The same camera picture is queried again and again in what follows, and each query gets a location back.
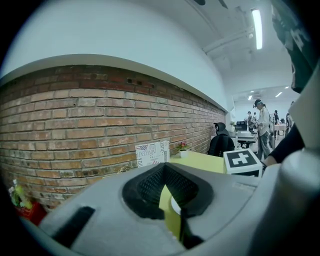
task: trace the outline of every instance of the yellow desk surface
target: yellow desk surface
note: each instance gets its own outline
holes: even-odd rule
[[[179,154],[170,157],[170,163],[190,166],[209,172],[224,173],[224,159],[222,157],[193,151],[188,151],[188,156],[186,158],[180,158]],[[177,237],[177,239],[179,239],[181,224],[180,215],[177,214],[171,206],[171,193],[167,186],[164,186],[162,190],[159,208],[164,211],[164,219],[167,228]]]

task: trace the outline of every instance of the ceiling light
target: ceiling light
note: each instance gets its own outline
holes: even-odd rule
[[[254,21],[256,49],[260,50],[262,49],[262,22],[260,11],[258,9],[252,10],[252,16]]]

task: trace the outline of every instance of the brick wall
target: brick wall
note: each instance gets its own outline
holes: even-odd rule
[[[225,113],[156,78],[105,66],[36,71],[0,88],[0,169],[47,210],[124,166],[135,145],[185,140],[205,153]]]

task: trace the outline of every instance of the black sleeve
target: black sleeve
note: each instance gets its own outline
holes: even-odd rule
[[[294,124],[291,131],[280,141],[279,145],[270,153],[270,156],[273,156],[276,162],[280,164],[288,155],[301,150],[304,146],[304,141]]]

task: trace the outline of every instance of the flower pot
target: flower pot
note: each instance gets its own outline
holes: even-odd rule
[[[181,158],[187,158],[188,157],[188,151],[187,150],[184,150],[184,151],[180,150],[180,157]]]

